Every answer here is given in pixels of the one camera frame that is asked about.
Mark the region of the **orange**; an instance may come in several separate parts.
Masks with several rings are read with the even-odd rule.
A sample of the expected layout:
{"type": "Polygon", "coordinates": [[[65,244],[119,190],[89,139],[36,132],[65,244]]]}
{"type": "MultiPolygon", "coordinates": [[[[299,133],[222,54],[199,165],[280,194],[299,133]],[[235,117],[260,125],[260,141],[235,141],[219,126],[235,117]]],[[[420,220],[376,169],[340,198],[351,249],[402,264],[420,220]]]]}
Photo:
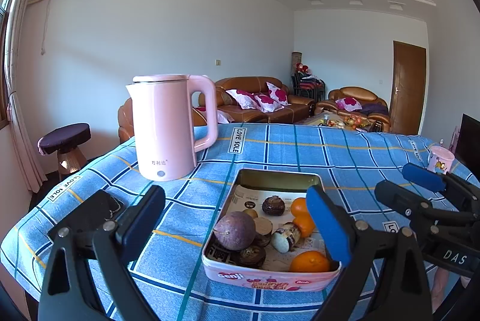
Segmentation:
{"type": "Polygon", "coordinates": [[[293,224],[300,231],[302,238],[307,238],[312,235],[316,225],[309,214],[298,214],[293,220],[293,224]]]}
{"type": "Polygon", "coordinates": [[[305,197],[298,197],[290,205],[290,212],[294,217],[309,215],[305,197]]]}
{"type": "Polygon", "coordinates": [[[289,265],[289,271],[295,273],[323,273],[330,271],[330,261],[323,253],[315,250],[297,255],[289,265]]]}

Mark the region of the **dark mangosteen shell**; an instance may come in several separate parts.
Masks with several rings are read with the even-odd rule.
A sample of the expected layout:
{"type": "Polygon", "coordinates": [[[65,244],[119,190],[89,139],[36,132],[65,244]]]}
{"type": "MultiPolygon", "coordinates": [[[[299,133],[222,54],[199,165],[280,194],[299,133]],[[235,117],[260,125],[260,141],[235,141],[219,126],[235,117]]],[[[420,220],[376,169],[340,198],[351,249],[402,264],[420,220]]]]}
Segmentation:
{"type": "Polygon", "coordinates": [[[267,197],[262,203],[262,211],[271,216],[281,216],[286,209],[285,202],[277,195],[267,197]]]}

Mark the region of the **purple passion fruit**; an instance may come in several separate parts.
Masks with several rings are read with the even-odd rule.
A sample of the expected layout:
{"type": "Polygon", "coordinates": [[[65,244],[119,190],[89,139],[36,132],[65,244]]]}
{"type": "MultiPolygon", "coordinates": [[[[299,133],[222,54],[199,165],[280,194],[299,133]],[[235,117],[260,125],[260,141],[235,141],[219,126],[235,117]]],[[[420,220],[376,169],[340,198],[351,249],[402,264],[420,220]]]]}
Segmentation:
{"type": "Polygon", "coordinates": [[[254,219],[247,213],[234,211],[223,216],[214,226],[213,234],[227,250],[244,250],[256,237],[254,219]]]}

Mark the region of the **coffee table with fruits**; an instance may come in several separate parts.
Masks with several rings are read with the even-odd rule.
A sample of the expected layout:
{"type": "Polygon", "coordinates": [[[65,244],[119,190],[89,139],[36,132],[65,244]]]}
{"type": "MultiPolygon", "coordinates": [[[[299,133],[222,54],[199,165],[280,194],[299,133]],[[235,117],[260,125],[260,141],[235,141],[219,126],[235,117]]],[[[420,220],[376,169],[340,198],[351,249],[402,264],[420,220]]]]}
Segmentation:
{"type": "Polygon", "coordinates": [[[379,120],[372,120],[363,115],[350,114],[339,115],[330,111],[323,111],[299,122],[300,125],[325,126],[351,131],[382,132],[383,123],[379,120]]]}

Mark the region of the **pink cartoon cup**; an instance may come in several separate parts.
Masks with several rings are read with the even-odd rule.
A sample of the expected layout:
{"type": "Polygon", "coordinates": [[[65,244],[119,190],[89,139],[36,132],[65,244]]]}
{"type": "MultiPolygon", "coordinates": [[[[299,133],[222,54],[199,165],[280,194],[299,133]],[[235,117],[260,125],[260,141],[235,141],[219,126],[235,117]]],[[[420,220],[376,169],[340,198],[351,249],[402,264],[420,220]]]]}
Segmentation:
{"type": "Polygon", "coordinates": [[[455,160],[455,155],[450,150],[440,145],[434,145],[430,149],[427,169],[430,172],[446,174],[450,171],[455,160]]]}

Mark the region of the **black monitor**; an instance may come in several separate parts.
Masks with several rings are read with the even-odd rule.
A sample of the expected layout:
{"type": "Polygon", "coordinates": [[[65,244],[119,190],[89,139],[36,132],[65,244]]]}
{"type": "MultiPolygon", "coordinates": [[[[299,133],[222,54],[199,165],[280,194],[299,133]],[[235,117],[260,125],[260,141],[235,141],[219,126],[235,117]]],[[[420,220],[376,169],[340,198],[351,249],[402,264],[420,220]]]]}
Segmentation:
{"type": "Polygon", "coordinates": [[[480,122],[467,114],[462,116],[455,156],[479,179],[480,122]]]}

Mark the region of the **pink metal tin box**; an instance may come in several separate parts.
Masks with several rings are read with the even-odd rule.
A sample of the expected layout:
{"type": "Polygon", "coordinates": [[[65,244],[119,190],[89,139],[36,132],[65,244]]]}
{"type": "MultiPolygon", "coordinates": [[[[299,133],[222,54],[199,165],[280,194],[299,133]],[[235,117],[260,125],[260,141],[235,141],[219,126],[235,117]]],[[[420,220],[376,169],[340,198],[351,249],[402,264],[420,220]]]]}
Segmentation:
{"type": "Polygon", "coordinates": [[[306,206],[317,174],[241,169],[202,251],[209,280],[284,292],[324,289],[341,272],[306,206]]]}

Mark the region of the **black phone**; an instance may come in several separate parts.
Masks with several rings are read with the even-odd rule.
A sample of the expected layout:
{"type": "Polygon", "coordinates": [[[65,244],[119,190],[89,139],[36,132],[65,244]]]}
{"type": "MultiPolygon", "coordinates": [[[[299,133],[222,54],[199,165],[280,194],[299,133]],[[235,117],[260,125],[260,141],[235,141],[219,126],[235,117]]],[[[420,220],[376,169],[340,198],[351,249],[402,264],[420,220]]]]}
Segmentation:
{"type": "Polygon", "coordinates": [[[104,190],[98,190],[72,211],[72,219],[75,225],[97,228],[117,217],[124,209],[122,201],[104,190]]]}

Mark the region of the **brown wooden door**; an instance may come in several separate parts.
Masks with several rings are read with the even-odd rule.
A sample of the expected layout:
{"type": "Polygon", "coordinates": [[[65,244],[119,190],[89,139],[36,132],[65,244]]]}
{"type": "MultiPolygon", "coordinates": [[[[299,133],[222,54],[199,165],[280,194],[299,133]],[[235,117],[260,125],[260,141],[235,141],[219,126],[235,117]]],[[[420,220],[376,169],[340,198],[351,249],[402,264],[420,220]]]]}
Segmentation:
{"type": "Polygon", "coordinates": [[[391,92],[391,132],[416,135],[425,101],[426,49],[393,41],[394,71],[391,92]]]}

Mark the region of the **pink curtain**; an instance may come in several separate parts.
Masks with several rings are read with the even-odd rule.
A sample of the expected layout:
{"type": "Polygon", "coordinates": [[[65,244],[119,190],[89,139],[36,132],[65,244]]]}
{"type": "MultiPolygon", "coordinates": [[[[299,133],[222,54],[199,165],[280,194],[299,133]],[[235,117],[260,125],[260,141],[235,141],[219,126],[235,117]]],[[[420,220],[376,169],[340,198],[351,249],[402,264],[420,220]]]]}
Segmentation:
{"type": "Polygon", "coordinates": [[[21,74],[20,45],[28,0],[12,0],[7,18],[4,73],[7,86],[7,119],[13,149],[25,187],[36,193],[47,180],[33,147],[25,121],[24,77],[21,74]]]}

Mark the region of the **purple cushioned stool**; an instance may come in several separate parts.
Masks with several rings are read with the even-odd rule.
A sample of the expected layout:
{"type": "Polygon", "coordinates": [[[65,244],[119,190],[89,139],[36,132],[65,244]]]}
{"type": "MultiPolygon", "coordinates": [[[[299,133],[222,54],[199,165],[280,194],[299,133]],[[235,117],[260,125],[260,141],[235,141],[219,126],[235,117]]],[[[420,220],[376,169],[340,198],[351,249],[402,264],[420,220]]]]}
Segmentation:
{"type": "Polygon", "coordinates": [[[91,138],[90,127],[86,123],[58,127],[41,137],[37,142],[40,155],[56,153],[58,178],[64,180],[77,173],[87,164],[86,156],[79,146],[91,138]]]}

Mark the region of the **long brown leather sofa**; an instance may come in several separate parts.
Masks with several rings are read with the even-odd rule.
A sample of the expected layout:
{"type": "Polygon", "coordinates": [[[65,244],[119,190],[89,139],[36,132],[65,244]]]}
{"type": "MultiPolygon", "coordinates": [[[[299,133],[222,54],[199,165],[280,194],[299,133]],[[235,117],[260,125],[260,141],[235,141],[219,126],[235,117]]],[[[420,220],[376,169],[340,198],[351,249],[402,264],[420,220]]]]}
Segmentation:
{"type": "Polygon", "coordinates": [[[273,77],[229,77],[215,86],[220,123],[295,124],[308,118],[314,108],[312,99],[291,94],[273,77]]]}

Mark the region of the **stacked dark chairs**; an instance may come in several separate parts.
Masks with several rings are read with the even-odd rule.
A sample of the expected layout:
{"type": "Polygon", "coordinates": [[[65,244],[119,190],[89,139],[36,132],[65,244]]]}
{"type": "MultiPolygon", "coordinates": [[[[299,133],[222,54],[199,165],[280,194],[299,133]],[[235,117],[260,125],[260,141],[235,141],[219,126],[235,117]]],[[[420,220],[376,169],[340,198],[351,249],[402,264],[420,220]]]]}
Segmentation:
{"type": "Polygon", "coordinates": [[[294,95],[320,102],[326,98],[326,83],[312,75],[307,65],[295,63],[292,74],[294,95]]]}

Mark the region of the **brown chair behind kettle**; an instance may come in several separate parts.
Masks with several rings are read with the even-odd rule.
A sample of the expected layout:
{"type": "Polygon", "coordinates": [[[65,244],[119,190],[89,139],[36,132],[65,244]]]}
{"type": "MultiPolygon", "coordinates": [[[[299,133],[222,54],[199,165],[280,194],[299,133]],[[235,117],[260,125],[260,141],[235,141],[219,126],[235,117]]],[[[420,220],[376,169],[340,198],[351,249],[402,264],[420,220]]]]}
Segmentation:
{"type": "Polygon", "coordinates": [[[134,136],[134,122],[133,122],[133,102],[129,97],[117,111],[118,120],[118,137],[120,143],[128,141],[134,136]]]}

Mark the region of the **pink electric kettle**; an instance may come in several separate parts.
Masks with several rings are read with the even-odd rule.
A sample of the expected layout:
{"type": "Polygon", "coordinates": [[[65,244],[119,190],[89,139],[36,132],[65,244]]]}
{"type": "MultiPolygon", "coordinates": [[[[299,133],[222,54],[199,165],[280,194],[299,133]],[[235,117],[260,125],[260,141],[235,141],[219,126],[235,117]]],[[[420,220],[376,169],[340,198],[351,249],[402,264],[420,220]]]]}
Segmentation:
{"type": "Polygon", "coordinates": [[[126,86],[140,173],[148,180],[180,179],[197,166],[196,154],[218,137],[216,86],[206,76],[135,76],[126,86]],[[205,98],[207,135],[194,138],[192,95],[205,98]]]}

